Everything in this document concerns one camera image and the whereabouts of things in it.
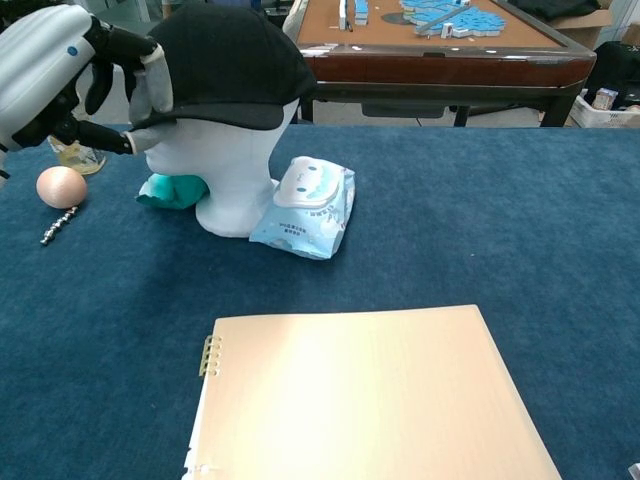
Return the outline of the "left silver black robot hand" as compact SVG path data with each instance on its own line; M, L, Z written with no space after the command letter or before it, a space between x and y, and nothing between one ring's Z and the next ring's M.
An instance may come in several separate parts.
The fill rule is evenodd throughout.
M132 122L173 108L173 88L162 46L101 21L78 5L39 9L1 35L1 151L37 146L54 136L117 154L140 151L130 133L77 119L76 82L86 67L93 84L83 100L94 114L108 96L113 68L126 74Z

